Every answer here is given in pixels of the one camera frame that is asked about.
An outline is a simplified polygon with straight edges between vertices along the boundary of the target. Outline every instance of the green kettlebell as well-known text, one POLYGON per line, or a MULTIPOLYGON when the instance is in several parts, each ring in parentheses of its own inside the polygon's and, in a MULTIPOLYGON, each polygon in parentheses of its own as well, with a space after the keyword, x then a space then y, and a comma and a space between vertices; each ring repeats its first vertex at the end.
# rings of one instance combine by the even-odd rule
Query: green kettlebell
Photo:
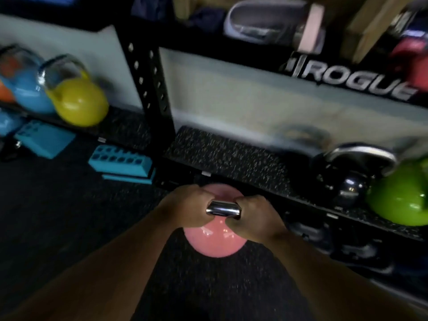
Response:
POLYGON ((383 218, 397 224, 428 224, 428 158, 404 161, 390 176, 375 180, 366 201, 383 218))

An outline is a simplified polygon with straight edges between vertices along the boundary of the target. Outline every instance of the person's right arm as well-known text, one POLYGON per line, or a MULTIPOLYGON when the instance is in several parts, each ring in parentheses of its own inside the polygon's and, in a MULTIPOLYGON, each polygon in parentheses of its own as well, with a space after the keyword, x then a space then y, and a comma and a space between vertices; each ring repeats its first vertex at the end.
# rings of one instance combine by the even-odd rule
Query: person's right arm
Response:
POLYGON ((262 196, 236 199, 241 218, 226 219, 233 232, 262 243, 285 266, 318 321, 419 320, 404 302, 288 232, 262 196))

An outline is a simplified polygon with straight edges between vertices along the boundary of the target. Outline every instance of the blue kettlebell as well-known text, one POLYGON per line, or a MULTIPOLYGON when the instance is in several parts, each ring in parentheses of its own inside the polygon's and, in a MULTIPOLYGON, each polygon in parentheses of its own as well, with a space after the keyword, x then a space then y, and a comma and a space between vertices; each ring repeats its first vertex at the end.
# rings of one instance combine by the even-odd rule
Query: blue kettlebell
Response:
POLYGON ((37 82, 37 71, 43 60, 32 51, 17 44, 0 49, 0 59, 4 55, 14 55, 24 52, 29 63, 24 63, 13 77, 6 78, 0 75, 2 83, 13 93, 16 102, 25 109, 34 113, 53 114, 55 107, 46 95, 42 86, 37 82))

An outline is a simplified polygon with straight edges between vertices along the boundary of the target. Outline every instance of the kettlebell handle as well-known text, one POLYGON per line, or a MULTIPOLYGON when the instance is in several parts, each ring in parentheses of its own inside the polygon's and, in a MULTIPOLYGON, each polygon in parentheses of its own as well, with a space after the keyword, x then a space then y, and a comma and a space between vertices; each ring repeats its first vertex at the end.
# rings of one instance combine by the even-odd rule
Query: kettlebell handle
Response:
POLYGON ((47 82, 47 72, 49 71, 49 69, 51 69, 53 66, 59 66, 59 65, 64 65, 68 63, 74 64, 78 68, 80 74, 84 79, 89 79, 89 73, 87 72, 85 66, 81 61, 79 61, 78 59, 76 59, 74 56, 70 54, 63 54, 46 61, 40 66, 37 72, 37 82, 41 86, 44 86, 45 88, 50 89, 50 86, 48 85, 48 82, 47 82))
POLYGON ((207 214, 223 217, 233 217, 239 219, 241 217, 241 208, 237 203, 223 202, 221 200, 213 200, 208 205, 207 214))
POLYGON ((0 59, 4 55, 7 55, 7 54, 13 55, 13 54, 16 54, 19 52, 23 52, 23 53, 26 53, 27 55, 29 55, 30 59, 32 59, 36 65, 41 64, 40 56, 38 56, 36 53, 34 53, 33 51, 31 51, 27 48, 23 48, 23 47, 19 46, 16 43, 0 49, 0 59))
POLYGON ((387 176, 390 173, 394 172, 399 164, 397 157, 390 151, 381 147, 364 143, 350 144, 349 146, 339 146, 333 151, 326 153, 324 155, 324 158, 327 162, 333 162, 338 157, 346 154, 367 154, 388 161, 389 165, 382 170, 382 175, 384 176, 387 176))

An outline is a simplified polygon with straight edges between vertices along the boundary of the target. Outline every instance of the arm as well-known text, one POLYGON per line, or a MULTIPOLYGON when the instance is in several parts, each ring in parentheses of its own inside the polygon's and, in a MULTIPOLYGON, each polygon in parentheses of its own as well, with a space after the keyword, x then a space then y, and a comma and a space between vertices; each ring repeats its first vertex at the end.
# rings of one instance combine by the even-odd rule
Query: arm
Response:
POLYGON ((171 233, 214 217, 214 195, 196 185, 165 197, 131 229, 64 271, 3 321, 129 320, 171 233))
POLYGON ((226 224, 241 237, 264 244, 286 267, 319 321, 418 320, 404 302, 315 250, 288 232, 261 196, 236 200, 241 219, 226 224))

